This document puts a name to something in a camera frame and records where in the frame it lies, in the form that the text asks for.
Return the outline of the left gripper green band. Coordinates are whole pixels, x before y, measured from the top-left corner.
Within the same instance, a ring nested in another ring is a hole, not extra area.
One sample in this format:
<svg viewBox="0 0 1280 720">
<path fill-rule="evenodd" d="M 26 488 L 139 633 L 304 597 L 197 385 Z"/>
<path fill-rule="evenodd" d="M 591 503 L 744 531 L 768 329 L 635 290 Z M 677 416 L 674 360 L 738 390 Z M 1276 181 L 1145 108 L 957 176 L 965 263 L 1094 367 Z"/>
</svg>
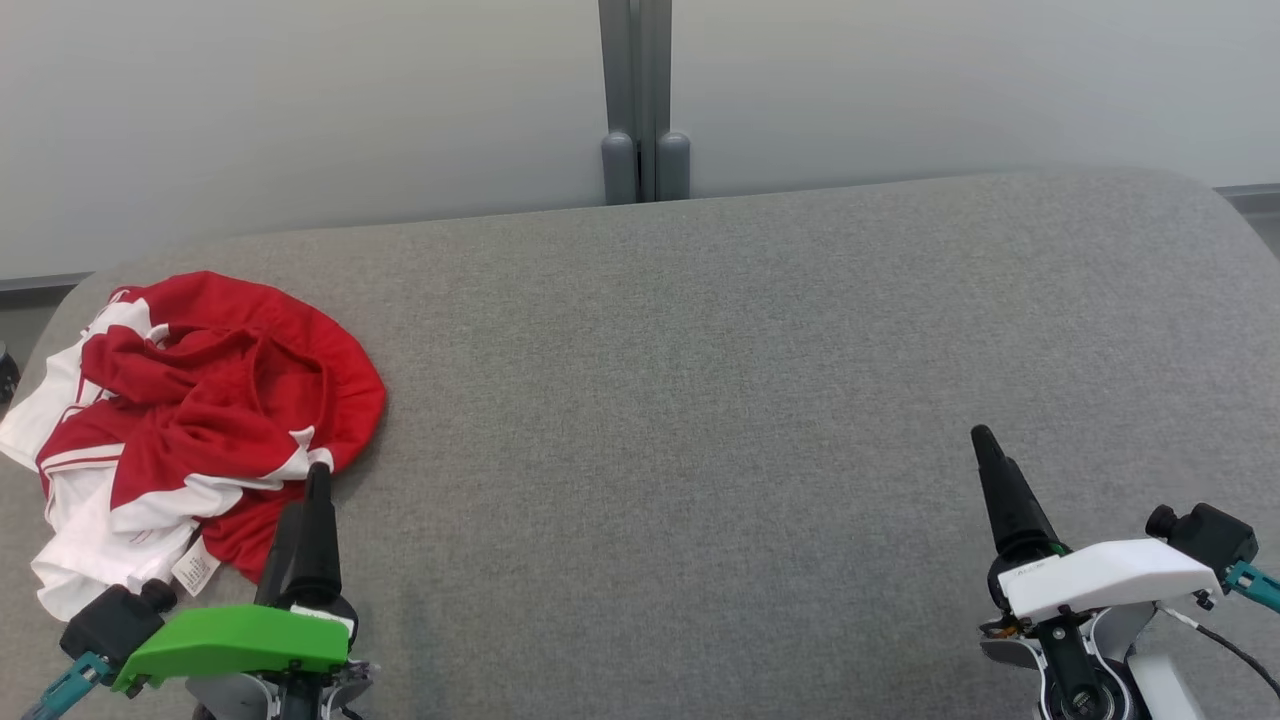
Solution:
<svg viewBox="0 0 1280 720">
<path fill-rule="evenodd" d="M 288 609 L 275 609 L 288 585 Z M 115 591 L 138 605 L 143 620 L 160 623 L 123 662 L 111 689 L 159 687 L 174 678 L 228 674 L 326 674 L 347 664 L 358 616 L 342 592 L 337 511 L 332 469 L 314 462 L 303 496 L 279 516 L 255 603 L 189 609 L 164 620 L 129 591 Z"/>
</svg>

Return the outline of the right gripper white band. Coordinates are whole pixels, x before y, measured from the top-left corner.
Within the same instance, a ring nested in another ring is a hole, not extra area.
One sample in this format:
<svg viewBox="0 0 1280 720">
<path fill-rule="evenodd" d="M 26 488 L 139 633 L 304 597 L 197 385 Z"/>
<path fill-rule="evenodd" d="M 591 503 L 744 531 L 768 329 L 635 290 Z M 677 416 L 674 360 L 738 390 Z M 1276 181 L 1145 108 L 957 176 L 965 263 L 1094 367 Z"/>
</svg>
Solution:
<svg viewBox="0 0 1280 720">
<path fill-rule="evenodd" d="M 1087 612 L 1219 591 L 1208 566 L 1155 538 L 1107 541 L 1059 556 L 1061 542 L 1018 462 L 987 425 L 973 427 L 970 438 L 996 553 L 1004 561 L 1034 561 L 996 577 L 1014 618 L 1036 625 L 1062 607 Z"/>
</svg>

